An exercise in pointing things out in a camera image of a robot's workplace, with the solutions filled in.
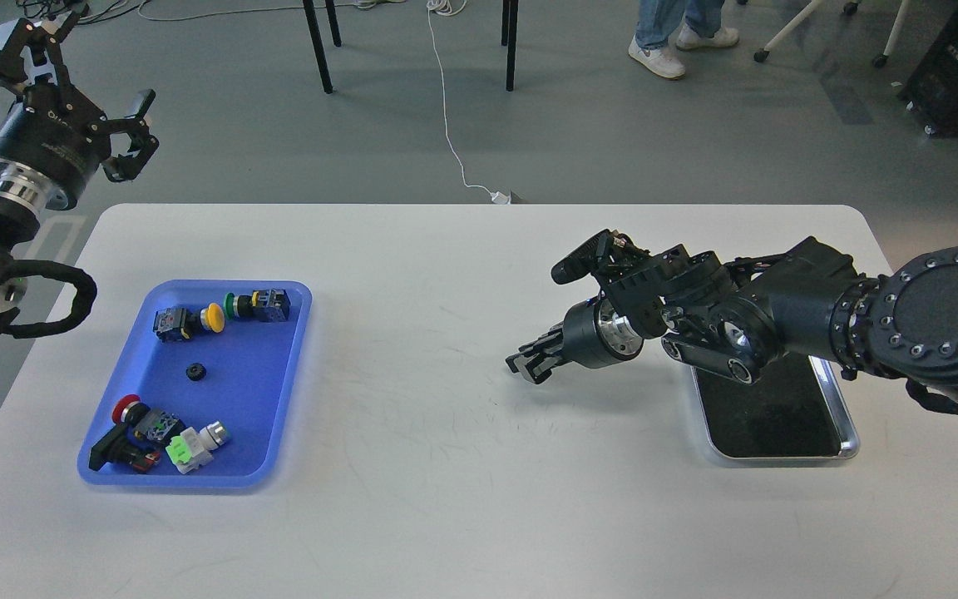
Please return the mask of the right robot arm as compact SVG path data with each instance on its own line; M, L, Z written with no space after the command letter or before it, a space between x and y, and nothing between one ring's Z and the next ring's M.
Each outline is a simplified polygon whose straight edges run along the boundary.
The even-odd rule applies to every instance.
M737 383L805 355L839 364L847 380L904 379L924 409L958 414L958 246L868 277L813 236L782 254L722 262L681 245L651 254L602 229L551 269L559 285L585 276L597 295L506 357L512 373L542 384L560 365L624 363L658 339L680 363Z

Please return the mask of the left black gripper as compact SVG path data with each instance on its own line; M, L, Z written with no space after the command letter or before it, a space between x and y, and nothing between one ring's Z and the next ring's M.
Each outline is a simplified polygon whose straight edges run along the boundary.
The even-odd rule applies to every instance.
M139 91L129 115L102 119L104 112L86 106L87 99L72 83L62 44L89 12L86 4L67 4L55 17L0 24L0 87L19 98L39 87L50 92L54 107L33 109L19 101L10 106L0 126L0 171L7 162L22 164L56 183L62 197L48 201L51 210L75 208L100 163L109 181L133 181L159 148L146 118L155 91ZM129 137L126 153L111 154L113 134ZM106 144L95 139L106 139Z

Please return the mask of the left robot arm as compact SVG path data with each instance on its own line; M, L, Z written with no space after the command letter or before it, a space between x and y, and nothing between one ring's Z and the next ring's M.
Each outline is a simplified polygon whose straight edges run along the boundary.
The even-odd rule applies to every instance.
M20 260L12 249L34 239L42 210L75 207L98 168L110 181L133 181L159 147L146 119L155 92L140 92L129 115L110 119L72 83L61 44L90 10L79 1L66 10L60 22L19 18L0 26L0 87L15 97L0 126L0 336L16 339L75 329L91 313L96 283L84 270ZM16 323L31 277L75 288L66 317Z

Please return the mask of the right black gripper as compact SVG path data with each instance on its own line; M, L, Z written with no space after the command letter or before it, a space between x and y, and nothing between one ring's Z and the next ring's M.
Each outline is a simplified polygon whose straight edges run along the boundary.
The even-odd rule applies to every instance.
M562 326L552 326L536 340L506 357L509 370L532 384L542 384L566 361L588 369L635 359L644 339L607 299L589 299L566 312Z

